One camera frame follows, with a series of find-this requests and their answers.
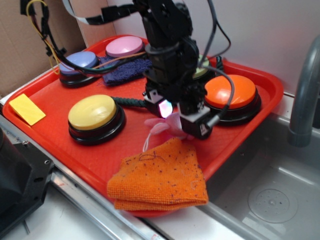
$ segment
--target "purple cloth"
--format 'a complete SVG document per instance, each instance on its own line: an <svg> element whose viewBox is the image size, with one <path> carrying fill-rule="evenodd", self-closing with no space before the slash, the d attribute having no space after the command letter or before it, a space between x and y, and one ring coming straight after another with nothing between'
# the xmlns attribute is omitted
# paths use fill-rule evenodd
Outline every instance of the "purple cloth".
<svg viewBox="0 0 320 240"><path fill-rule="evenodd" d="M100 57L101 63L114 59L111 56ZM135 59L119 66L116 70L103 75L107 86L117 86L143 77L143 72L150 69L152 63L149 59Z"/></svg>

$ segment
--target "sink drain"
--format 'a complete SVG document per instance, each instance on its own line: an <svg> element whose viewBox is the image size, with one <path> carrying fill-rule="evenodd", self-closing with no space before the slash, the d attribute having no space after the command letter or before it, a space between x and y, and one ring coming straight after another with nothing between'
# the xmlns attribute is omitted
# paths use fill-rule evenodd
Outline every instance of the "sink drain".
<svg viewBox="0 0 320 240"><path fill-rule="evenodd" d="M269 223L286 222L298 210L297 198L276 184L255 187L249 194L248 204L254 215Z"/></svg>

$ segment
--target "faucet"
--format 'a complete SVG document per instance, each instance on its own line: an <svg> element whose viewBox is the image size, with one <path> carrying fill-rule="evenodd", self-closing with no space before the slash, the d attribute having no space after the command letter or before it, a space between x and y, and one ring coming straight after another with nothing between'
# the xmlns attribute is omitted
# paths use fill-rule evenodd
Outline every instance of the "faucet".
<svg viewBox="0 0 320 240"><path fill-rule="evenodd" d="M287 141L306 147L313 127L320 128L320 35L312 42L295 92Z"/></svg>

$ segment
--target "pink button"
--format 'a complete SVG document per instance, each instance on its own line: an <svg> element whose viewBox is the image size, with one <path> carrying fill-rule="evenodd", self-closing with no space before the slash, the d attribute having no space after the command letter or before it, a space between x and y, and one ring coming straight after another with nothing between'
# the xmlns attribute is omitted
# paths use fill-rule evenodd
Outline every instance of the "pink button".
<svg viewBox="0 0 320 240"><path fill-rule="evenodd" d="M123 36L110 42L105 51L111 57L123 57L139 52L143 47L141 38L136 36Z"/></svg>

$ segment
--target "sink basin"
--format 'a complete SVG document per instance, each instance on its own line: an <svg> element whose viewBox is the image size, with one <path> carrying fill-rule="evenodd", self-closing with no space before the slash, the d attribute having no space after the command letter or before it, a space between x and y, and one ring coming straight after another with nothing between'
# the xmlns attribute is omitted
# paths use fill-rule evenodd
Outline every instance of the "sink basin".
<svg viewBox="0 0 320 240"><path fill-rule="evenodd" d="M245 239L320 238L320 132L298 148L287 143L288 125L271 114L207 181L201 209L228 216Z"/></svg>

